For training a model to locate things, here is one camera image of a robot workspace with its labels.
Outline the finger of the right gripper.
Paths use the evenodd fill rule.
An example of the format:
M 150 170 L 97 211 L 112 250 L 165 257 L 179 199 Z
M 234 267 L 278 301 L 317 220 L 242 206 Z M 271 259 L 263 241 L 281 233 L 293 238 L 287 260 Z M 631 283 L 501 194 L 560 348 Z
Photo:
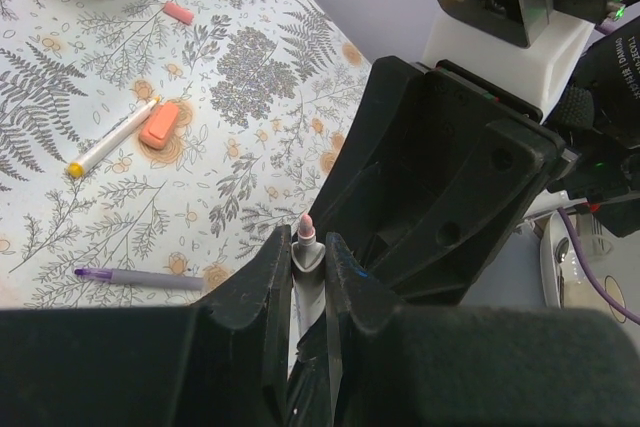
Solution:
M 380 231 L 409 199 L 401 192 L 408 174 L 398 154 L 423 80 L 422 70 L 395 56 L 373 63 L 344 145 L 310 210 L 320 238 L 340 234 L 365 267 L 388 247 Z

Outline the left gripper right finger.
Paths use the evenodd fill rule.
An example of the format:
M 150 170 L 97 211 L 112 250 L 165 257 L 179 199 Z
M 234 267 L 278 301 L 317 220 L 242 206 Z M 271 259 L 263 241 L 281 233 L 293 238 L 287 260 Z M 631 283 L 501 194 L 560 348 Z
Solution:
M 635 426 L 639 355 L 605 314 L 418 307 L 326 238 L 336 426 Z

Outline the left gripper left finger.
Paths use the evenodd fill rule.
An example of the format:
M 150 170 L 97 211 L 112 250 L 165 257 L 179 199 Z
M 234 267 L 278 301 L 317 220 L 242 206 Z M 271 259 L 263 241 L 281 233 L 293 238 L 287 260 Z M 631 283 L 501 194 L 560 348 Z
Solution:
M 178 307 L 5 310 L 5 426 L 280 426 L 291 230 Z

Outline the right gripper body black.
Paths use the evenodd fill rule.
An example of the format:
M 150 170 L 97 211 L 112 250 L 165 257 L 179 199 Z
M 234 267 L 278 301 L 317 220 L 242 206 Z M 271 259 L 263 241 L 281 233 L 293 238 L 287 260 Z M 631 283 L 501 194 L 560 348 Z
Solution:
M 561 137 L 446 64 L 427 72 L 394 161 L 394 291 L 455 305 L 574 159 Z

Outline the white pink marker pen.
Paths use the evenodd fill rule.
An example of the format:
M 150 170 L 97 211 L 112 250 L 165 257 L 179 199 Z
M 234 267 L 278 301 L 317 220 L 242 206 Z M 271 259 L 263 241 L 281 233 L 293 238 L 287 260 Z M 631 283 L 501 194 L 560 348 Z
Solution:
M 325 274 L 322 263 L 326 247 L 317 240 L 312 217 L 303 214 L 297 240 L 292 244 L 292 276 L 299 339 L 296 359 L 302 355 L 302 340 L 325 311 Z

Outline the pink pen cap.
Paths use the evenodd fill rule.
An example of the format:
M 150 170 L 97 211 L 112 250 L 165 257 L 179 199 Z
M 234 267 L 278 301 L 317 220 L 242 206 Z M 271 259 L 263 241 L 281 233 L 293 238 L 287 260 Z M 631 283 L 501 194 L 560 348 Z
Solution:
M 194 14 L 191 11 L 171 1 L 164 4 L 163 12 L 185 25 L 191 25 L 194 19 Z

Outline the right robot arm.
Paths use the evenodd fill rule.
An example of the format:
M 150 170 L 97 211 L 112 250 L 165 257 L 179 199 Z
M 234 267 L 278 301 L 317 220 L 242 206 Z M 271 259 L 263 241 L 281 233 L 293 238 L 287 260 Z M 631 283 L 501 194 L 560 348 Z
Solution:
M 374 62 L 310 214 L 414 304 L 459 302 L 524 219 L 639 227 L 638 0 L 437 0 L 423 60 Z

